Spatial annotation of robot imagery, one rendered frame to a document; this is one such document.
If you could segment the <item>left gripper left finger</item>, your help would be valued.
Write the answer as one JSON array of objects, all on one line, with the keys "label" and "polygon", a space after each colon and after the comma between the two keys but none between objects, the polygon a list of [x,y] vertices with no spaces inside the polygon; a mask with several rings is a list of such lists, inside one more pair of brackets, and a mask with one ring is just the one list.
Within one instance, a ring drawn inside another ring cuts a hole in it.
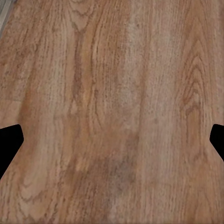
[{"label": "left gripper left finger", "polygon": [[24,141],[19,124],[0,129],[0,179]]}]

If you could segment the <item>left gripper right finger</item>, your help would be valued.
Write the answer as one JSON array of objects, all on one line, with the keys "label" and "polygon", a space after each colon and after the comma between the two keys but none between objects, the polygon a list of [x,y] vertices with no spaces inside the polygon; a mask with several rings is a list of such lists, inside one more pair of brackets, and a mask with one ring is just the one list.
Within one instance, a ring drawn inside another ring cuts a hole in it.
[{"label": "left gripper right finger", "polygon": [[224,160],[224,126],[214,124],[210,134],[210,142]]}]

